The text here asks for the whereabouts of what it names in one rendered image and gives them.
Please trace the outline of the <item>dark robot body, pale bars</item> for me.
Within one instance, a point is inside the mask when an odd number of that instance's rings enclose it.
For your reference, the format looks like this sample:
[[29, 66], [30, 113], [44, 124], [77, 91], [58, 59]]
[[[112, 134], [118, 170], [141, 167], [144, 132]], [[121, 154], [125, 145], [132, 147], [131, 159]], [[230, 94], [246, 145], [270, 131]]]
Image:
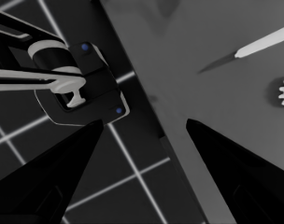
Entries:
[[0, 91], [32, 91], [57, 125], [108, 124], [130, 108], [101, 50], [0, 11]]

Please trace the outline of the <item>large thick white disc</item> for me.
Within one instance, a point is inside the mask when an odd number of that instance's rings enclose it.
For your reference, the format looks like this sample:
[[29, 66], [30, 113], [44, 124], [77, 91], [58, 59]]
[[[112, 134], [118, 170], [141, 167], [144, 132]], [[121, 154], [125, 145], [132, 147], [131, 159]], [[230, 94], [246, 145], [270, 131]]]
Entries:
[[239, 49], [234, 56], [238, 59], [245, 58], [253, 53], [270, 48], [283, 41], [284, 27]]

